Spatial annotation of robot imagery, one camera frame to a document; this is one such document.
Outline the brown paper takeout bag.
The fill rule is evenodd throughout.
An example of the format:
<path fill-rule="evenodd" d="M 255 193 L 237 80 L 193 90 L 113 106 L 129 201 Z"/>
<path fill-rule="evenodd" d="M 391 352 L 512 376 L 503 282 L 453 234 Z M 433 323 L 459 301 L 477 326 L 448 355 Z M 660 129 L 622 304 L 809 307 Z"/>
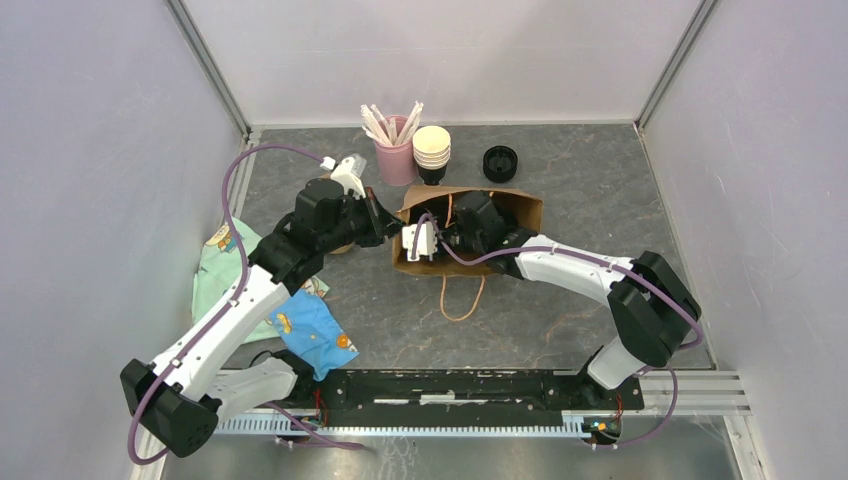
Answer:
<path fill-rule="evenodd" d="M 392 266 L 401 273 L 440 278 L 441 313 L 462 322 L 477 309 L 489 276 L 517 271 L 503 257 L 471 262 L 538 233 L 542 214 L 543 201 L 520 190 L 413 186 L 397 212 L 406 226 L 392 240 Z M 445 308 L 451 277 L 480 280 L 470 310 L 461 316 Z"/>

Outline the brown cardboard cup carriers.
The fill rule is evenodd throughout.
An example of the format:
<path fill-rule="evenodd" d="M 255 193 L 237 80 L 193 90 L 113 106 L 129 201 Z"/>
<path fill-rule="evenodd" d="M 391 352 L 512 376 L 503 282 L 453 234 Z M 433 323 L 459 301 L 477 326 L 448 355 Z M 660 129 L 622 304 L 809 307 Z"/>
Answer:
<path fill-rule="evenodd" d="M 341 255 L 341 254 L 345 254 L 345 253 L 347 253 L 347 252 L 351 251 L 351 250 L 353 249 L 353 247 L 354 247 L 354 246 L 355 246 L 355 244 L 354 244 L 354 243 L 350 243 L 350 244 L 347 244 L 347 245 L 341 246 L 341 247 L 339 247 L 339 248 L 336 248 L 336 249 L 332 250 L 332 251 L 331 251 L 331 254 L 332 254 L 332 255 Z"/>

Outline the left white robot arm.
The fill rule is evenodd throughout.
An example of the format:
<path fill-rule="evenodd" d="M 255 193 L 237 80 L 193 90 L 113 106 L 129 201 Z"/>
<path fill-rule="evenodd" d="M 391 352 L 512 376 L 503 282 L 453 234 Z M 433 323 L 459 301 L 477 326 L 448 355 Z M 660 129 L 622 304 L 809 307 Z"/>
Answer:
<path fill-rule="evenodd" d="M 184 458 L 220 423 L 249 409 L 279 400 L 295 408 L 306 405 L 314 394 L 313 379 L 279 358 L 232 374 L 219 372 L 257 325 L 321 271 L 326 255 L 350 244 L 380 246 L 404 225 L 369 187 L 347 188 L 329 178 L 309 181 L 293 212 L 252 252 L 238 251 L 240 276 L 213 309 L 152 361 L 133 359 L 121 371 L 132 415 L 127 439 L 132 461 L 150 462 L 136 450 L 139 428 Z"/>

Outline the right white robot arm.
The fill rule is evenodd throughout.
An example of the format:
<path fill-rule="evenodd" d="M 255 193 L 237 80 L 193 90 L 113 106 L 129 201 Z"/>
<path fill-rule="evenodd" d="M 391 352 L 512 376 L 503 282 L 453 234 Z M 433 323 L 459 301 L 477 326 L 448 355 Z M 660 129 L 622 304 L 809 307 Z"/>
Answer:
<path fill-rule="evenodd" d="M 677 351 L 703 342 L 701 308 L 663 256 L 610 256 L 566 246 L 519 225 L 483 191 L 462 194 L 449 212 L 438 237 L 458 263 L 555 285 L 609 309 L 616 335 L 587 361 L 577 382 L 585 405 L 606 406 L 625 380 L 664 367 Z"/>

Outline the pink metal utensil cup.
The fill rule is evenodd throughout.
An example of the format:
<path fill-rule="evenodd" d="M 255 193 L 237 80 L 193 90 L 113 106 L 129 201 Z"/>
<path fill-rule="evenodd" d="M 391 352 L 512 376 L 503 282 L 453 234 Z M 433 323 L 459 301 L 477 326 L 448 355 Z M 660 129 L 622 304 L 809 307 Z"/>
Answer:
<path fill-rule="evenodd" d="M 411 138 L 403 144 L 388 146 L 375 140 L 374 145 L 380 177 L 386 184 L 405 186 L 418 176 Z"/>

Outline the stack of black lids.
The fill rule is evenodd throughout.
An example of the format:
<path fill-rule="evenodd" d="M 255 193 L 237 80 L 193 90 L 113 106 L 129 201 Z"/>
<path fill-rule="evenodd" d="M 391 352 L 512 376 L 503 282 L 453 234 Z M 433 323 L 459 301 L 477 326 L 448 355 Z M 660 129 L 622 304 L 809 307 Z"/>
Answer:
<path fill-rule="evenodd" d="M 494 183 L 507 183 L 517 173 L 518 155 L 508 146 L 496 145 L 490 147 L 482 157 L 484 176 Z"/>

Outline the stack of paper cups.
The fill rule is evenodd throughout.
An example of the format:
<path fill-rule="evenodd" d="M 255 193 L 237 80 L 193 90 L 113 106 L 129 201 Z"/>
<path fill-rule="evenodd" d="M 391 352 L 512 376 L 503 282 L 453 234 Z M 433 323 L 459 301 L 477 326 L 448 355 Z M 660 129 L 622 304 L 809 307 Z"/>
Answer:
<path fill-rule="evenodd" d="M 441 126 L 419 128 L 412 138 L 413 158 L 425 185 L 437 186 L 443 180 L 451 158 L 451 136 Z"/>

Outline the wooden stirrers in wrappers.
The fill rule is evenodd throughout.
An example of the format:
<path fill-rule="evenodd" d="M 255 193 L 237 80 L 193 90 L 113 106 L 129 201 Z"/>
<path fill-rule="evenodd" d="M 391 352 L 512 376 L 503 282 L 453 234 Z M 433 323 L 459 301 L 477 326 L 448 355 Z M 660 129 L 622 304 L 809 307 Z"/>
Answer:
<path fill-rule="evenodd" d="M 424 104 L 416 101 L 404 125 L 397 118 L 388 118 L 375 104 L 361 105 L 362 130 L 366 136 L 384 147 L 401 146 L 410 141 L 418 129 Z"/>

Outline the blue patterned cloth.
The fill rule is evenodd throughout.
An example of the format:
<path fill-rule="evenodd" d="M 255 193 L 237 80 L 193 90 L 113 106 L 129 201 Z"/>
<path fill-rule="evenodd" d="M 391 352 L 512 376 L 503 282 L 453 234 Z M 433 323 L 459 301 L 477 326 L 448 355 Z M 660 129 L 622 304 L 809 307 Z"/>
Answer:
<path fill-rule="evenodd" d="M 358 355 L 323 299 L 308 290 L 300 289 L 275 308 L 269 320 L 286 348 L 313 368 L 315 381 L 323 381 Z"/>

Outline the green patterned cloth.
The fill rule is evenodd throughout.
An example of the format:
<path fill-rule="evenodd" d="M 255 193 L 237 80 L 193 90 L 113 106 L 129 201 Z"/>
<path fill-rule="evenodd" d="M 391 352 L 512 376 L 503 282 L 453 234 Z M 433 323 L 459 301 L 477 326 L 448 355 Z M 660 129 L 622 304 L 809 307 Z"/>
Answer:
<path fill-rule="evenodd" d="M 258 244 L 260 236 L 240 219 L 233 217 L 236 230 L 249 254 Z M 235 241 L 224 223 L 221 228 L 205 242 L 201 249 L 200 263 L 193 278 L 192 324 L 196 324 L 224 295 L 226 289 L 236 282 L 241 272 L 241 260 Z M 320 278 L 313 276 L 302 289 L 322 298 L 330 290 Z M 243 343 L 253 343 L 274 338 L 278 333 L 271 319 L 257 325 Z"/>

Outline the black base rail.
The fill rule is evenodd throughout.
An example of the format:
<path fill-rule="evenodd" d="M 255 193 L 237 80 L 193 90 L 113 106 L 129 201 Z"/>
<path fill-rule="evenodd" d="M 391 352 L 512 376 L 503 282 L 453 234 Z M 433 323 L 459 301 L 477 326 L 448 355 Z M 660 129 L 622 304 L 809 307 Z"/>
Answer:
<path fill-rule="evenodd" d="M 278 406 L 319 413 L 327 427 L 535 427 L 563 412 L 640 411 L 638 380 L 604 390 L 583 373 L 523 370 L 334 370 L 300 380 Z"/>

